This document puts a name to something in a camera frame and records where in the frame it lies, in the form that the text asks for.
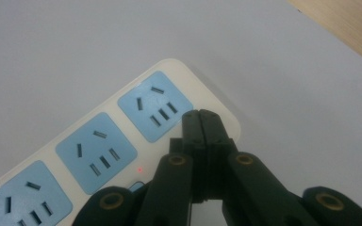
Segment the blue outlet panel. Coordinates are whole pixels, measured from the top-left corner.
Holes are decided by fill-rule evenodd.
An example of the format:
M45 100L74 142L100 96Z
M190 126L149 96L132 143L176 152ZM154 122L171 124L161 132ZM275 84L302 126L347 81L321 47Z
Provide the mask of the blue outlet panel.
M155 72L128 91L119 107L149 142L176 126L192 103L163 72Z
M56 150L87 194L93 194L137 157L137 150L107 113L96 115Z
M69 198L41 161L0 187L0 225L56 225L72 209Z

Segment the power strip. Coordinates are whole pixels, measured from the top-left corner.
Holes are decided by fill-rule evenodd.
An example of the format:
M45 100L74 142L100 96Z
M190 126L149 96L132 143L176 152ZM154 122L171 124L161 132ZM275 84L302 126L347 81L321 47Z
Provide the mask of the power strip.
M0 225L71 225L99 189L149 182L192 109L239 139L236 117L182 62L158 62L0 178Z

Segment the white table surface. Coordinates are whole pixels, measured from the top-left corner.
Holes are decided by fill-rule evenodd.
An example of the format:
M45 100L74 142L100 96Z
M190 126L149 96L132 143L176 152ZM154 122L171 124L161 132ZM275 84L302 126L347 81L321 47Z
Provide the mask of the white table surface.
M0 177L168 57L287 189L362 206L362 57L287 1L0 1ZM225 225L220 206L192 225Z

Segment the white power strip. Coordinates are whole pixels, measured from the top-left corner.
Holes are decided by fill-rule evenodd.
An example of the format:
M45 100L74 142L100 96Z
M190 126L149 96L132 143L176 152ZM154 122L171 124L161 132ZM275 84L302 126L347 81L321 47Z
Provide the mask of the white power strip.
M0 225L71 225L99 189L149 182L192 109L239 139L236 117L182 62L158 62L0 178Z

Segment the electrical outlet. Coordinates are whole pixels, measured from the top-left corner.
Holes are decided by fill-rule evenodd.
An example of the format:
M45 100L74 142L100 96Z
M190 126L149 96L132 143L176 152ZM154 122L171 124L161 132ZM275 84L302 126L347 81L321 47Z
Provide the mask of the electrical outlet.
M155 142L192 110L192 103L163 72L155 72L119 99L119 107L149 142Z
M137 157L137 150L107 113L99 113L57 145L57 153L87 194Z
M0 225L56 225L72 209L69 198L41 161L0 187Z

